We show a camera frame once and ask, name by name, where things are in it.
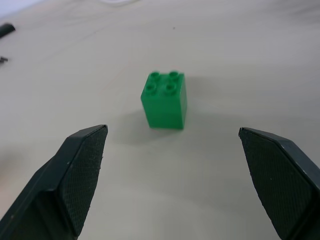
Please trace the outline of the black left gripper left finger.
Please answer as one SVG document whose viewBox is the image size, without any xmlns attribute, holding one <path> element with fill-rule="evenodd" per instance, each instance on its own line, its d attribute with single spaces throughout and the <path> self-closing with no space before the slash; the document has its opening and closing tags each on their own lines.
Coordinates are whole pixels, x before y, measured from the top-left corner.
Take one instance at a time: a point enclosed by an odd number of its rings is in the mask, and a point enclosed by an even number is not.
<svg viewBox="0 0 320 240">
<path fill-rule="evenodd" d="M 0 240 L 78 240 L 96 191 L 105 124 L 68 136 L 0 220 Z"/>
</svg>

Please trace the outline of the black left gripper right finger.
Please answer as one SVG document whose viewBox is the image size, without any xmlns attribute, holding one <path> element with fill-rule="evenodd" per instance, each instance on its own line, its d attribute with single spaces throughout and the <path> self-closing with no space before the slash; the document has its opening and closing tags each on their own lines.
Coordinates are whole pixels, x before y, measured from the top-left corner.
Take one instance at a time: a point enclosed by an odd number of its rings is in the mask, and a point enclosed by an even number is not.
<svg viewBox="0 0 320 240">
<path fill-rule="evenodd" d="M 281 240 L 320 240 L 320 168 L 291 140 L 242 127 L 250 176 Z"/>
</svg>

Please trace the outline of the green toy building block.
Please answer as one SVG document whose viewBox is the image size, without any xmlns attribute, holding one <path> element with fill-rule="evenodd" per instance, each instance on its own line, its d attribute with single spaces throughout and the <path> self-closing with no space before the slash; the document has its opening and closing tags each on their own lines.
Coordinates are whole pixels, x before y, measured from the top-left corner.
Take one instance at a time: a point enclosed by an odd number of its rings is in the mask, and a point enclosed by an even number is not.
<svg viewBox="0 0 320 240">
<path fill-rule="evenodd" d="M 184 128 L 188 106 L 184 73 L 151 72 L 140 99 L 150 128 Z"/>
</svg>

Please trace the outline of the black rounded object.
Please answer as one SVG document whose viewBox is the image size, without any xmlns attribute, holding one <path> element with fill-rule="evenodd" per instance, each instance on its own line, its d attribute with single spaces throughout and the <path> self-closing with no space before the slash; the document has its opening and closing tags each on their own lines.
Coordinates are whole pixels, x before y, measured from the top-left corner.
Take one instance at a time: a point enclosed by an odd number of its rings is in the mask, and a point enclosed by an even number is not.
<svg viewBox="0 0 320 240">
<path fill-rule="evenodd" d="M 14 32 L 16 28 L 11 23 L 4 23 L 0 25 L 0 39 Z"/>
</svg>

